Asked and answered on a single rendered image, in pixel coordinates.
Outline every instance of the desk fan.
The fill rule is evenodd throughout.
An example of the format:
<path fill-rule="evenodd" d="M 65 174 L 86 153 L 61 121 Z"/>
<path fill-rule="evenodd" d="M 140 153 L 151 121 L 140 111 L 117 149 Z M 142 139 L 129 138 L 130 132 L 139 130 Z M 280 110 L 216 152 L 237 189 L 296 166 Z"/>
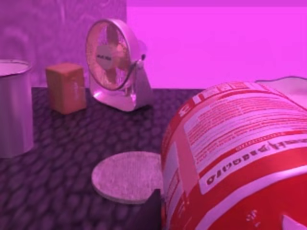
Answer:
<path fill-rule="evenodd" d="M 86 59 L 96 100 L 125 112 L 152 103 L 153 91 L 143 68 L 145 54 L 123 21 L 103 19 L 90 28 Z"/>

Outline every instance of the orange box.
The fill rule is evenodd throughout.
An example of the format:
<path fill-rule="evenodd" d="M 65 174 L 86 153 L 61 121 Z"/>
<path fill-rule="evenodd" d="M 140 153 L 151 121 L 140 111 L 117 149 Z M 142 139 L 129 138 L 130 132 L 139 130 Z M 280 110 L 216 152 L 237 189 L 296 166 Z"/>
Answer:
<path fill-rule="evenodd" d="M 46 68 L 51 109 L 70 114 L 86 108 L 83 68 L 61 63 Z"/>

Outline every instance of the metal cup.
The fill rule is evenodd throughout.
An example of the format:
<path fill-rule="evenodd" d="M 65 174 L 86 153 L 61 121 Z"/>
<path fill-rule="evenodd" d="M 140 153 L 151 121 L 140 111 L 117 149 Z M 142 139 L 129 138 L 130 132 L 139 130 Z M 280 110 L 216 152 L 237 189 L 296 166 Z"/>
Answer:
<path fill-rule="evenodd" d="M 34 146 L 30 68 L 24 61 L 0 60 L 0 158 Z"/>

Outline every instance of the cork coaster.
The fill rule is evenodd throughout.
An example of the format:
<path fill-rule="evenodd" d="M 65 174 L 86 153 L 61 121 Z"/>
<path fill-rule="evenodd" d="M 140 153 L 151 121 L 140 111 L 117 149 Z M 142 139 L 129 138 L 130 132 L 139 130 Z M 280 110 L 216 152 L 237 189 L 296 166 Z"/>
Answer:
<path fill-rule="evenodd" d="M 93 170 L 92 183 L 104 198 L 123 204 L 142 204 L 163 179 L 159 154 L 124 152 L 101 161 Z"/>

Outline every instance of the table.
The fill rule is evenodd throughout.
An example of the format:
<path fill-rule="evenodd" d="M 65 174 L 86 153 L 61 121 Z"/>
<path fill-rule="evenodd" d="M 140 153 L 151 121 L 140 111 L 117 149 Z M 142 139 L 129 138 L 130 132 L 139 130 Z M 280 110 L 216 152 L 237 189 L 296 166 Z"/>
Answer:
<path fill-rule="evenodd" d="M 100 197 L 92 169 L 125 151 L 160 152 L 176 110 L 200 90 L 154 90 L 153 107 L 125 113 L 87 91 L 86 110 L 60 115 L 46 88 L 33 88 L 35 147 L 0 159 L 1 230 L 121 230 L 139 210 Z"/>

